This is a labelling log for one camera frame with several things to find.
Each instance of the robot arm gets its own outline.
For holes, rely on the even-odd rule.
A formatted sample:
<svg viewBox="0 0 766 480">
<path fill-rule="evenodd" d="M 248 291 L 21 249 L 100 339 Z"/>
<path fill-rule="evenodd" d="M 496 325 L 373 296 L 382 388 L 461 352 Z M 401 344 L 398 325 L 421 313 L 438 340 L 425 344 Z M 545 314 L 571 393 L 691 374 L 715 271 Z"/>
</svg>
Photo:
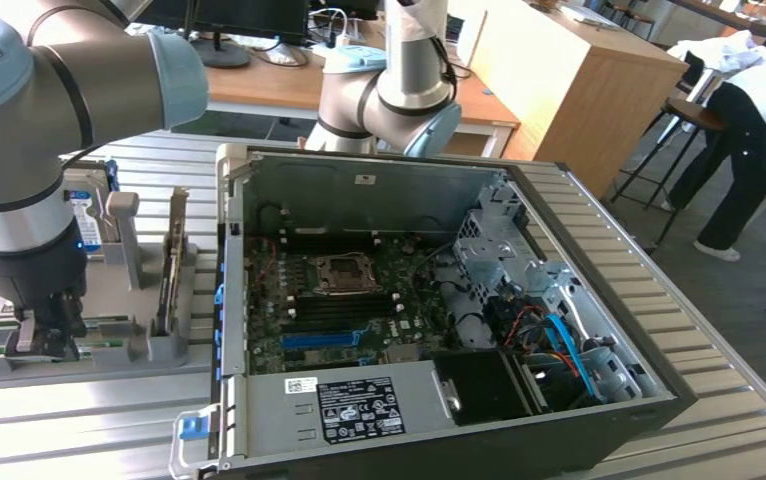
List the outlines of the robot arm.
<svg viewBox="0 0 766 480">
<path fill-rule="evenodd" d="M 376 137 L 406 156 L 441 151 L 460 122 L 456 77 L 440 40 L 446 3 L 386 0 L 385 52 L 334 50 L 306 149 L 369 153 Z"/>
<path fill-rule="evenodd" d="M 57 155 L 204 112 L 204 68 L 173 35 L 129 37 L 148 1 L 0 0 L 0 296 L 7 355 L 76 358 L 86 258 Z"/>
</svg>

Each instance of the circuit board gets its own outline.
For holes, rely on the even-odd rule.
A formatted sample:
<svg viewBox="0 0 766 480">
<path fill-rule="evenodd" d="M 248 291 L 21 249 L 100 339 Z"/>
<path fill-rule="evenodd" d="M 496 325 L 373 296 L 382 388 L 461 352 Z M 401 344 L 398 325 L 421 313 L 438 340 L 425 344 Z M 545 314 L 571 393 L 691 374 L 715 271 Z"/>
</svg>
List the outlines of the circuit board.
<svg viewBox="0 0 766 480">
<path fill-rule="evenodd" d="M 450 330 L 445 306 L 438 289 L 424 278 L 429 275 L 424 260 L 433 246 L 414 237 L 382 237 L 364 252 L 316 255 L 292 252 L 277 239 L 248 239 L 250 372 L 416 361 L 445 350 Z M 413 277 L 416 267 L 421 268 Z M 300 322 L 302 305 L 322 304 L 329 309 L 332 304 L 353 305 L 361 299 L 374 305 L 390 302 L 393 309 L 381 316 L 365 313 L 370 318 L 338 315 L 356 320 L 338 334 L 297 330 L 320 324 Z M 333 339 L 350 341 L 325 345 Z"/>
</svg>

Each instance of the black pants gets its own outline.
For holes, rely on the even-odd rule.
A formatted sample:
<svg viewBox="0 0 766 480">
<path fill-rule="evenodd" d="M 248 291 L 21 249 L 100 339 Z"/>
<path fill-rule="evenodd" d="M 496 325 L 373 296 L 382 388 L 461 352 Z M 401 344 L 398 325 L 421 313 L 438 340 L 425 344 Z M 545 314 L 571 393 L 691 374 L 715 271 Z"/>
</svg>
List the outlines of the black pants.
<svg viewBox="0 0 766 480">
<path fill-rule="evenodd" d="M 684 208 L 731 157 L 732 186 L 697 237 L 707 247 L 725 250 L 766 198 L 766 122 L 744 91 L 728 83 L 712 93 L 707 108 L 729 126 L 716 143 L 716 135 L 705 132 L 705 149 L 685 167 L 668 197 L 673 208 Z"/>
</svg>

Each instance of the green circuit board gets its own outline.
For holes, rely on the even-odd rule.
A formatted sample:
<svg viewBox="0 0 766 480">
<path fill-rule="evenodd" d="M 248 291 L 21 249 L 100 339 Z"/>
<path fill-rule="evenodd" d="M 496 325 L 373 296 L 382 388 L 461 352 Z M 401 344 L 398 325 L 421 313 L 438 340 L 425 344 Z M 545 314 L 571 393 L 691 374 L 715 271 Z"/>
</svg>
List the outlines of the green circuit board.
<svg viewBox="0 0 766 480">
<path fill-rule="evenodd" d="M 246 353 L 253 374 L 409 361 L 445 350 L 449 321 L 438 291 L 430 288 L 429 282 L 416 281 L 414 285 L 410 282 L 416 265 L 433 249 L 424 248 L 420 242 L 414 244 L 414 240 L 404 237 L 382 238 L 373 251 L 364 254 L 344 252 L 316 256 L 289 253 L 272 240 L 248 240 Z M 373 292 L 396 294 L 394 302 L 402 309 L 354 327 L 353 332 L 361 331 L 354 346 L 282 348 L 282 326 L 294 322 L 292 300 L 326 296 L 317 268 L 322 257 L 366 259 Z M 418 272 L 425 273 L 428 268 L 422 264 Z"/>
</svg>

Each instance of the white sneaker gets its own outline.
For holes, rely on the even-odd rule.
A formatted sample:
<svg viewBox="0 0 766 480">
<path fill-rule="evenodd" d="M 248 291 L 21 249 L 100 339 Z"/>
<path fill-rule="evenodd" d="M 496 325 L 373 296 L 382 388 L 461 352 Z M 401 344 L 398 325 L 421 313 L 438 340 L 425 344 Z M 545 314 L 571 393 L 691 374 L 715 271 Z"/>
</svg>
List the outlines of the white sneaker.
<svg viewBox="0 0 766 480">
<path fill-rule="evenodd" d="M 717 260 L 723 260 L 724 262 L 737 262 L 741 258 L 741 254 L 733 248 L 728 248 L 727 250 L 715 250 L 713 248 L 703 245 L 696 240 L 693 241 L 693 248 L 696 248 L 701 253 L 711 255 Z"/>
</svg>

